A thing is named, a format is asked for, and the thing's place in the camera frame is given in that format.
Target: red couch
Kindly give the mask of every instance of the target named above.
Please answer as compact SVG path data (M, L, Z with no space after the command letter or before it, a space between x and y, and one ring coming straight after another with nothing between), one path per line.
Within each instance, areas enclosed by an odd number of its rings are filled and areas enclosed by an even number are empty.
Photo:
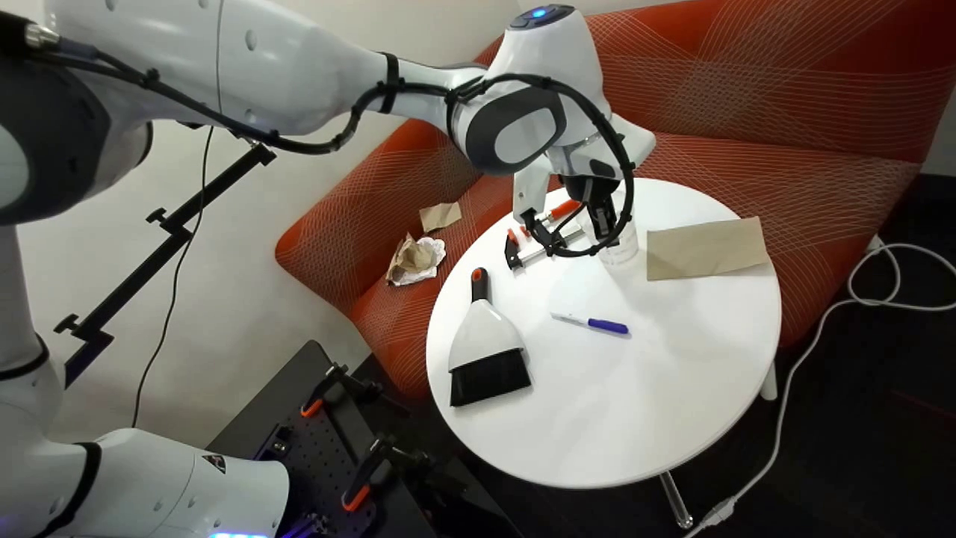
M588 18L612 108L656 132L641 177L758 215L800 340L907 187L956 81L949 0L683 0ZM383 275L417 208L459 201L435 281ZM434 129L402 121L278 242L278 263L341 308L407 396L426 396L425 335L464 247L509 212Z

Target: round white table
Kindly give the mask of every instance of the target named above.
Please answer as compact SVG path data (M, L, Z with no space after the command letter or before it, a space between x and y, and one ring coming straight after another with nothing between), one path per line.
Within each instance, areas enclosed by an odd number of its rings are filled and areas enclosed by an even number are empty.
M737 218L715 196L636 180L636 242ZM597 257L540 257L510 271L510 215L477 236L452 269L426 326L426 381L456 432L489 467L547 487L619 487L664 474L716 443L755 401L780 335L773 265L736 275L649 281L646 257L610 271ZM489 271L489 302L520 328L532 386L452 405L447 350L470 308L470 275ZM606 317L631 335L552 320Z

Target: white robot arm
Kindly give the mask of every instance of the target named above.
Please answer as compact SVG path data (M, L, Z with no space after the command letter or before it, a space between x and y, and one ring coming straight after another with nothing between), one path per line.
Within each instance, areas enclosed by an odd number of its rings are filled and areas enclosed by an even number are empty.
M443 129L476 166L517 174L534 223L550 174L610 218L655 135L612 117L580 11L520 14L486 71L353 47L268 0L47 0L47 27L0 11L0 535L276 535L280 462L205 455L144 429L50 443L62 378L34 335L16 223L50 218L149 156L149 121L219 121L298 153L346 144L362 111ZM296 144L338 112L343 136Z

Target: table leg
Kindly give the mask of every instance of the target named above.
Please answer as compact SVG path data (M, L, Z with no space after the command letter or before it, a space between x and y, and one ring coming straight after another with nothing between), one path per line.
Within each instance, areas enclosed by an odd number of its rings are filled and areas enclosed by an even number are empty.
M777 401L777 363L773 362L771 362L771 371L767 371L764 386L758 389L758 393L764 401Z
M680 495L680 489L679 489L679 480L676 480L668 471L664 471L664 474L659 474L659 484L664 484L665 505L668 505L668 511L676 513L676 523L679 523L680 529L689 529L689 525L692 525L692 513L689 513L688 505L683 505L683 495Z

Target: blue pen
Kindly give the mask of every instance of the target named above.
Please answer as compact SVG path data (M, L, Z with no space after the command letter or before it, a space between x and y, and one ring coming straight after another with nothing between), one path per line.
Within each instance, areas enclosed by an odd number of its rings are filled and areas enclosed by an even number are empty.
M574 317L574 314L552 314L561 323L588 326L595 331L612 331L612 335L631 335L624 323L615 320L597 320L597 317Z

